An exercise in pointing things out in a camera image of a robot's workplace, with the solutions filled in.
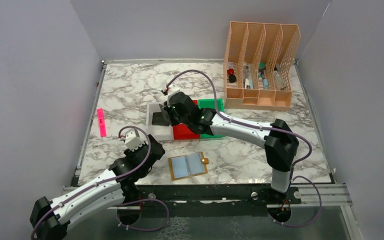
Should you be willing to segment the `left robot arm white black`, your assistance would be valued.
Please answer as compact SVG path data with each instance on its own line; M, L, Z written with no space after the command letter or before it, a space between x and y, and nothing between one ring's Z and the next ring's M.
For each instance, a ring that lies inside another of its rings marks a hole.
M98 177L59 197L36 200L29 218L31 239L62 240L70 226L92 213L117 204L138 204L136 182L148 175L166 151L151 134L145 140L132 133L126 137L124 156Z

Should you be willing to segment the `pink highlighter marker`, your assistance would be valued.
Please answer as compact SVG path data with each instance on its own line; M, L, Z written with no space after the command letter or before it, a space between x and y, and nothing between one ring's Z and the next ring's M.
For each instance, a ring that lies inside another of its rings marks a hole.
M100 136L104 138L107 136L104 110L102 108L98 108L96 112L97 112L97 118L98 118L99 133L100 133Z

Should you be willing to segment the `peach plastic desk organizer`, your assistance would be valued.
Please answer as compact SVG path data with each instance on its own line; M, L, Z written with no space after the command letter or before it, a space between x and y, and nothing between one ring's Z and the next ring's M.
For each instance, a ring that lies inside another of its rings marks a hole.
M296 24L230 22L223 59L225 107L287 111L293 95L289 72L300 40ZM235 83L228 81L230 68ZM285 80L286 90L276 90L274 71ZM269 89L264 89L262 74Z

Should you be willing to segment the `red plastic bin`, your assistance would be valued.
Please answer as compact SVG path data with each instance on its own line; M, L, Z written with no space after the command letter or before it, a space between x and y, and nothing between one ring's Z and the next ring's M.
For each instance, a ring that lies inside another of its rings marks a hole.
M193 133L185 124L178 124L172 127L173 139L178 140L196 140L200 139L200 134Z

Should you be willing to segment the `green plastic bin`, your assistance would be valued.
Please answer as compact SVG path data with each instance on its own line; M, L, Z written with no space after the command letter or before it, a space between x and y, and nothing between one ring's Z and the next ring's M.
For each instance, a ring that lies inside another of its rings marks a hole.
M208 98L208 99L198 99L197 100L197 105L200 109L202 108L211 108L215 109L215 106L218 106L218 109L220 112L225 111L225 105L224 102L221 98L218 98L217 101L215 101L213 98ZM200 139L215 139L215 138L223 138L225 137L224 135L209 135L209 134L200 134L199 138Z

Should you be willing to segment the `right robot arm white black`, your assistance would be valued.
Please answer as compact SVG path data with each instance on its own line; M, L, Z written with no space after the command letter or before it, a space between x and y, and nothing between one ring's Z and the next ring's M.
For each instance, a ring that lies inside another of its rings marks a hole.
M181 91L159 107L163 119L173 127L183 124L198 135L226 136L263 148L267 164L272 168L271 188L282 194L289 189L299 141L285 121L276 119L269 123L233 118L214 108L198 107Z

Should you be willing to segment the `white plastic bin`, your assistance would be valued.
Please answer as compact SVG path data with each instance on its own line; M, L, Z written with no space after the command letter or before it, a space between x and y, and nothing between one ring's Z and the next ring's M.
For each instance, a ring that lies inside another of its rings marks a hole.
M157 141L172 141L174 140L174 134L170 125L152 124L153 114L161 112L160 104L162 104L162 102L148 102L146 104L146 132L151 134Z

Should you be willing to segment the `red and black stamp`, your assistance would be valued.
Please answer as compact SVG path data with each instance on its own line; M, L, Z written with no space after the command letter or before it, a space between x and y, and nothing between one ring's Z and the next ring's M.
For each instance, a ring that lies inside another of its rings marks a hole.
M235 70L233 68L229 68L227 71L227 80L229 83L235 83L237 81L237 77L235 75Z

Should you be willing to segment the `dark grey card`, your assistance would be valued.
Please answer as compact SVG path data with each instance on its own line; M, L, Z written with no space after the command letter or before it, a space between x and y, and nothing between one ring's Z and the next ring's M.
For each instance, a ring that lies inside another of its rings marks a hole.
M160 108L161 118L162 118L161 121L163 122L163 125L164 126L170 126L171 125L171 119L170 119L170 115L169 115L169 112L168 112L166 106L163 104L159 104L158 106Z

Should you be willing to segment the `black card in white bin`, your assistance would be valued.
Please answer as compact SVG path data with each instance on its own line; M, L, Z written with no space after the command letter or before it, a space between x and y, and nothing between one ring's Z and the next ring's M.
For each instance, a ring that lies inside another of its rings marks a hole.
M151 124L155 126L170 126L171 120L166 112L154 112L152 114Z

